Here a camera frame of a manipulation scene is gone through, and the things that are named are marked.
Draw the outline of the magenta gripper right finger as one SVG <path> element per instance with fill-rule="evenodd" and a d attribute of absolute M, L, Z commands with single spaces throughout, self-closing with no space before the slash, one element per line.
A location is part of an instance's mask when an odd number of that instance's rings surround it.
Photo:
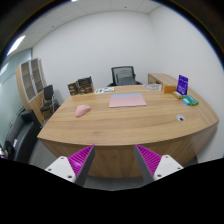
<path fill-rule="evenodd" d="M 161 156 L 141 145 L 134 146 L 134 155 L 145 184 L 150 184 L 182 169 L 182 166 L 170 155 Z"/>

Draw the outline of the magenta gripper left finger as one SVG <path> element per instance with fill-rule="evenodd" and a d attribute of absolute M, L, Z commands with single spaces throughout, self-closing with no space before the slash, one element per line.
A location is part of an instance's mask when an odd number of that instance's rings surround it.
<path fill-rule="evenodd" d="M 90 145 L 68 157 L 58 157 L 46 168 L 46 171 L 76 185 L 83 186 L 94 157 L 95 146 Z"/>

